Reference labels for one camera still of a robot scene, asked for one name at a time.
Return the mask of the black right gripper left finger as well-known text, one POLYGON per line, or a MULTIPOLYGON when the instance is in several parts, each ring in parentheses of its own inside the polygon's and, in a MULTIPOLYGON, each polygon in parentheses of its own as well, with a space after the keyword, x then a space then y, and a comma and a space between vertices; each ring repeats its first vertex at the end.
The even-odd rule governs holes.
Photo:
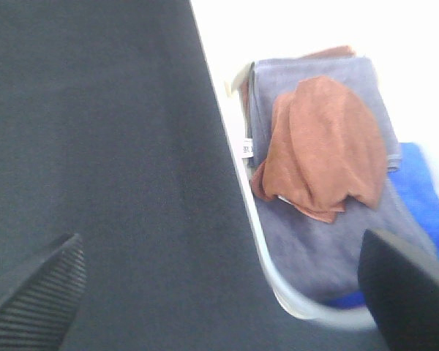
POLYGON ((0 350, 58 350, 86 289, 80 235, 66 234, 0 277, 0 350))

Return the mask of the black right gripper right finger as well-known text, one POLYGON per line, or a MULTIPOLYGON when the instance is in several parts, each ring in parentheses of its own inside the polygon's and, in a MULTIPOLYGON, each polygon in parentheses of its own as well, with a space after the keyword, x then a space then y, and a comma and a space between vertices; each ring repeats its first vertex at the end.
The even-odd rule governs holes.
POLYGON ((390 350, 439 350, 439 260, 385 230, 366 230, 358 281, 390 350))

